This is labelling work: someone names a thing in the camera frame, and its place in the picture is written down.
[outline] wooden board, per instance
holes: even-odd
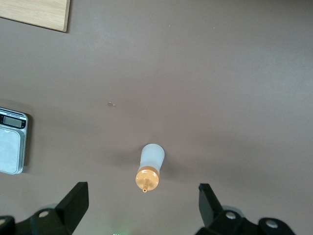
[[[0,17],[65,32],[70,0],[0,0]]]

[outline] scale weighing platform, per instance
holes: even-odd
[[[25,114],[0,107],[0,172],[23,171],[27,125]]]

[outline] scale display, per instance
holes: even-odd
[[[19,174],[23,170],[28,118],[0,107],[0,172]]]

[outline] bottle nozzle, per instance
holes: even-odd
[[[148,186],[149,186],[149,179],[145,179],[144,183],[143,183],[142,191],[143,192],[147,192],[148,191]]]

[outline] digital scale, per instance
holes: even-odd
[[[27,125],[25,114],[0,107],[0,172],[22,172]]]

